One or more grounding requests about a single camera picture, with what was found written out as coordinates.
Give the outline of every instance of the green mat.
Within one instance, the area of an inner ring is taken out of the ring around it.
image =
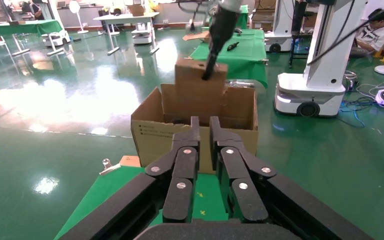
[[[232,51],[228,46],[239,42]],[[209,54],[208,43],[202,42],[190,55],[191,58],[206,61]],[[264,32],[259,29],[243,29],[242,35],[233,34],[218,54],[217,62],[228,65],[228,79],[257,80],[267,88],[265,63],[267,58],[264,46]]]
[[[35,20],[25,21],[25,24],[11,26],[9,23],[0,24],[0,35],[11,35],[11,34],[50,34],[58,33],[63,28],[57,20]]]
[[[122,166],[111,173],[99,176],[54,239],[59,239],[127,182],[143,172],[144,168],[141,167]],[[220,194],[219,181],[215,175],[198,174],[195,192],[192,213],[194,219],[206,221],[228,219]],[[163,216],[160,210],[150,226],[162,222]]]

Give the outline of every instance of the cable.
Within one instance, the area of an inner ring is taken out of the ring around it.
[[[345,107],[349,110],[343,110],[343,109],[339,109],[342,113],[349,113],[349,112],[353,112],[354,114],[354,117],[355,119],[361,124],[361,125],[354,125],[354,124],[351,124],[339,117],[336,117],[338,120],[352,126],[352,127],[355,127],[355,128],[364,128],[366,125],[365,123],[359,118],[357,112],[358,111],[362,111],[364,109],[367,109],[371,106],[373,106],[376,102],[371,98],[371,97],[367,97],[367,96],[363,96],[363,97],[360,97],[358,98],[357,100],[355,101],[347,101],[347,100],[344,100],[342,101],[341,103],[341,108]]]
[[[356,33],[360,28],[364,27],[366,24],[371,22],[373,19],[376,19],[378,17],[378,15],[380,15],[382,13],[384,13],[384,10],[378,12],[376,15],[374,15],[374,16],[370,17],[368,20],[364,21],[362,24],[357,26],[354,30],[350,31],[346,36],[341,38],[339,41],[337,41],[336,43],[333,43],[326,51],[324,51],[323,53],[321,53],[320,55],[315,57],[312,61],[307,63],[307,65],[309,66],[309,65],[314,64],[315,62],[319,61],[322,57],[324,57],[326,54],[328,54],[330,51],[332,51],[334,48],[336,48],[339,44],[341,44],[343,41],[345,41],[348,37],[350,37],[351,35]]]
[[[371,91],[373,90],[373,89],[379,89],[379,88],[383,88],[384,89],[384,86],[380,86],[380,85],[383,85],[384,84],[384,82],[382,82],[382,83],[380,83],[380,84],[378,84],[378,85],[373,85],[373,84],[367,84],[367,83],[365,83],[365,84],[361,84],[360,86],[358,86],[355,90],[357,91],[357,92],[359,92],[361,95],[363,95],[363,96],[366,96],[366,97],[369,97],[369,98],[372,98],[373,100],[376,100],[374,97],[376,96],[376,94],[372,94],[371,93]],[[369,91],[368,91],[368,95],[367,94],[365,94],[365,93],[362,93],[359,89],[362,87],[362,86],[372,86],[373,88],[372,89],[370,89]]]
[[[288,10],[286,9],[285,0],[281,0],[281,1],[282,1],[282,4],[283,4],[283,8],[285,9],[286,15],[292,20],[292,17],[289,15]]]
[[[206,11],[197,11],[197,10],[186,9],[180,5],[180,1],[177,2],[177,6],[179,7],[180,10],[182,10],[183,12],[188,13],[188,14],[195,14],[195,13],[196,14],[207,14]]]
[[[342,28],[340,29],[339,34],[338,34],[338,36],[336,37],[336,39],[335,39],[335,41],[333,43],[336,43],[338,41],[339,37],[341,36],[342,32],[344,31],[344,28],[347,25],[348,19],[350,18],[351,11],[353,10],[354,2],[355,1],[356,0],[352,0],[351,6],[349,6],[348,14],[346,15],[345,21],[343,22]]]
[[[276,5],[276,2],[273,3],[273,5],[269,6],[269,7],[263,7],[261,6],[261,0],[258,0],[258,6],[257,6],[257,1],[255,1],[255,4],[254,4],[254,10],[257,11],[257,10],[267,10],[267,9],[272,9],[273,6]],[[251,16],[251,20],[254,19],[254,16],[256,15],[255,12],[253,12],[252,16]]]

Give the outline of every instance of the green floor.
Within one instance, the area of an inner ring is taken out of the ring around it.
[[[32,51],[15,57],[15,64],[0,47],[0,240],[53,239],[98,177],[102,159],[136,155],[130,114],[153,88],[174,82],[176,59],[199,44],[183,41],[183,34],[157,31],[160,50],[154,56],[149,46],[133,47],[129,32],[116,37],[121,51],[112,56],[105,36],[83,39],[66,46],[66,54],[48,58],[49,49],[30,35],[26,47]],[[268,88],[255,82],[257,156],[384,239],[384,109],[359,112],[365,128],[279,115],[273,110],[277,75],[301,73],[305,61],[295,60],[289,69],[287,54],[268,58]],[[348,69],[361,83],[379,84],[379,64],[352,60]],[[339,116],[358,124],[352,112]]]

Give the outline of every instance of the black cable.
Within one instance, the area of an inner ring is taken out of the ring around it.
[[[351,127],[354,127],[354,128],[363,129],[365,127],[364,125],[354,125],[354,124],[351,124],[351,123],[349,123],[349,122],[347,122],[345,120],[342,120],[339,117],[336,117],[336,119],[338,119],[339,121],[341,121],[343,123],[346,123],[346,124],[348,124],[348,125],[350,125]]]
[[[338,41],[339,37],[341,36],[342,32],[344,31],[345,26],[347,25],[348,19],[350,18],[351,11],[353,10],[354,7],[354,2],[356,0],[352,0],[351,6],[349,7],[348,14],[346,15],[345,21],[343,22],[342,28],[339,31],[338,36],[336,37],[335,41],[333,42],[334,44]]]
[[[281,0],[282,1],[282,4],[283,4],[283,8],[285,9],[285,13],[286,15],[290,18],[290,20],[292,20],[292,17],[289,16],[289,13],[288,13],[288,10],[286,9],[286,4],[285,4],[285,0]]]
[[[324,57],[326,54],[328,54],[330,51],[332,51],[334,48],[336,48],[339,44],[341,44],[343,41],[345,41],[348,37],[350,37],[351,35],[353,35],[354,33],[356,33],[360,28],[364,27],[366,24],[370,23],[371,21],[373,21],[373,19],[376,19],[378,17],[378,15],[380,14],[383,14],[384,13],[384,10],[383,11],[380,11],[378,12],[377,14],[375,14],[374,16],[370,17],[368,20],[364,21],[362,24],[360,24],[358,27],[356,27],[354,30],[350,31],[346,36],[344,36],[343,38],[341,38],[341,40],[337,41],[336,43],[333,43],[326,51],[324,51],[322,54],[318,55],[317,57],[315,57],[312,61],[310,61],[309,63],[307,63],[307,65],[311,65],[317,61],[319,61],[322,57]]]
[[[180,5],[180,1],[177,2],[177,5],[180,10],[188,14],[207,14],[206,11],[195,11],[195,10],[186,9]]]

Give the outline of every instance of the metal bolt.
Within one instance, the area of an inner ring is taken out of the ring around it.
[[[108,158],[105,158],[104,160],[102,160],[102,164],[104,166],[104,169],[107,169],[113,166]]]
[[[247,189],[248,188],[248,184],[241,182],[241,183],[239,183],[239,188],[240,189]]]
[[[151,171],[153,171],[154,173],[155,173],[155,172],[158,172],[159,170],[160,170],[160,168],[157,167],[157,166],[153,166],[153,167],[151,167]]]
[[[261,171],[263,171],[264,173],[268,174],[268,173],[270,173],[272,170],[271,170],[270,168],[268,168],[268,167],[263,167],[263,168],[261,168]]]
[[[179,182],[179,183],[177,184],[177,188],[178,188],[178,189],[184,189],[184,188],[186,188],[186,183],[184,183],[184,182]]]

